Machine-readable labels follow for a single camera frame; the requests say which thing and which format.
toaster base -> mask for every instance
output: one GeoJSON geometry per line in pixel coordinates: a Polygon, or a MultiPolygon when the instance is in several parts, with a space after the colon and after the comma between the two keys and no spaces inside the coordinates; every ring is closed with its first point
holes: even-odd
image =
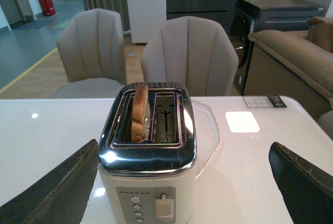
{"type": "Polygon", "coordinates": [[[186,224],[194,207],[196,166],[187,173],[164,178],[129,178],[110,176],[99,170],[100,177],[118,224],[175,223],[186,224]],[[161,194],[174,200],[174,217],[160,221],[155,217],[154,201],[161,194]]]}

toaster control panel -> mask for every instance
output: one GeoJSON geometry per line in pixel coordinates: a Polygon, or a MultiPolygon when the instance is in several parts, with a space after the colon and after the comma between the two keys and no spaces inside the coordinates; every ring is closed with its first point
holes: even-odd
{"type": "Polygon", "coordinates": [[[175,223],[176,188],[116,187],[126,223],[175,223]]]}

doorway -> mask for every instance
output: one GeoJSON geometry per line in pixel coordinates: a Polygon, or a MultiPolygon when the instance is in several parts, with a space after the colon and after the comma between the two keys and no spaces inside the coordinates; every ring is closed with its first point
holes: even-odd
{"type": "Polygon", "coordinates": [[[12,29],[24,24],[24,18],[16,0],[0,0],[0,5],[12,29]]]}

washing machine door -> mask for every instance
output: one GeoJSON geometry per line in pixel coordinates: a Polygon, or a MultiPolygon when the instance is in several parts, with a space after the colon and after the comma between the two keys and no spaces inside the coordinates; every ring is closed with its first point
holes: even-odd
{"type": "Polygon", "coordinates": [[[247,49],[249,45],[249,24],[242,15],[237,15],[231,25],[229,39],[238,55],[238,67],[242,67],[247,61],[247,49]]]}

beige sofa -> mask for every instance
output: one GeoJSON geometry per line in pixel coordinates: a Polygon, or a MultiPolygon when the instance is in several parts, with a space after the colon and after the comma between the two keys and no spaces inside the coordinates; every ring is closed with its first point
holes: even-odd
{"type": "Polygon", "coordinates": [[[333,18],[309,24],[309,31],[249,35],[254,47],[244,95],[289,96],[317,120],[332,110],[333,18]]]}

